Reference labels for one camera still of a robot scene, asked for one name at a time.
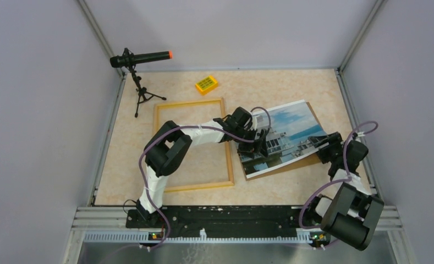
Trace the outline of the wooden yellow picture frame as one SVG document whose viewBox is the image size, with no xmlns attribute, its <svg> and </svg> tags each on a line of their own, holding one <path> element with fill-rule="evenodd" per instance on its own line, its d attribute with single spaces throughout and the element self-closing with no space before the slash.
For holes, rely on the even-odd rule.
<svg viewBox="0 0 434 264">
<path fill-rule="evenodd" d="M 154 106 L 153 131 L 169 120 L 178 125 L 197 125 L 226 116 L 223 98 L 158 103 Z M 167 193 L 222 188 L 234 185 L 230 143 L 192 146 L 179 168 L 169 176 Z"/>
</svg>

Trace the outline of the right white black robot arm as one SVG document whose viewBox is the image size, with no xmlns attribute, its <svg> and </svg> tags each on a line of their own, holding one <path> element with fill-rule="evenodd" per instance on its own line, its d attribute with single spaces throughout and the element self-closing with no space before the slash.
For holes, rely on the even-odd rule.
<svg viewBox="0 0 434 264">
<path fill-rule="evenodd" d="M 298 222 L 303 229 L 320 228 L 363 251 L 372 240 L 384 202 L 366 190 L 356 171 L 369 153 L 358 136 L 352 133 L 347 141 L 340 133 L 308 138 L 320 161 L 330 163 L 330 181 L 309 197 Z"/>
</svg>

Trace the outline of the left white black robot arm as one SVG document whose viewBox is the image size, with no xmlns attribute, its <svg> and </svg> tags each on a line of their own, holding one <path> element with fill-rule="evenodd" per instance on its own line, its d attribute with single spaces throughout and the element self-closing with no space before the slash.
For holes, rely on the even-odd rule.
<svg viewBox="0 0 434 264">
<path fill-rule="evenodd" d="M 136 201 L 135 212 L 146 227 L 154 227 L 160 220 L 159 209 L 168 177 L 183 162 L 189 149 L 204 144 L 222 144 L 234 141 L 247 179 L 302 161 L 320 153 L 323 143 L 316 143 L 309 135 L 291 142 L 280 133 L 274 133 L 271 121 L 261 127 L 252 112 L 238 107 L 232 114 L 214 118 L 198 125 L 180 126 L 165 122 L 146 144 L 139 158 L 144 189 Z"/>
</svg>

